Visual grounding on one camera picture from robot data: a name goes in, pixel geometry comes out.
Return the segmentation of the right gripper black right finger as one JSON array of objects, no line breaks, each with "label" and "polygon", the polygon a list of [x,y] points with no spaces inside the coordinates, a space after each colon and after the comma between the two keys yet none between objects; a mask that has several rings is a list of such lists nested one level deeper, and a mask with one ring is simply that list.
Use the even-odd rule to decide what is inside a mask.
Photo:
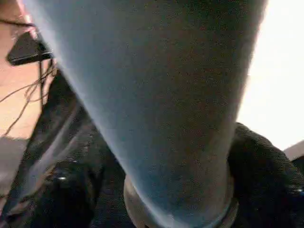
[{"label": "right gripper black right finger", "polygon": [[304,158],[290,161],[267,138],[236,124],[228,163],[239,201],[234,228],[304,226]]}]

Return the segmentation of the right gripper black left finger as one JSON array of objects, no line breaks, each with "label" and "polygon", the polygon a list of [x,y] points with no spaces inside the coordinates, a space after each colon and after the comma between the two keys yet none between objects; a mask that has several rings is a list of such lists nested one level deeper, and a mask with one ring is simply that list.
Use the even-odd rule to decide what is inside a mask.
[{"label": "right gripper black left finger", "polygon": [[31,214],[32,228],[87,228],[95,213],[104,169],[62,161],[46,178]]}]

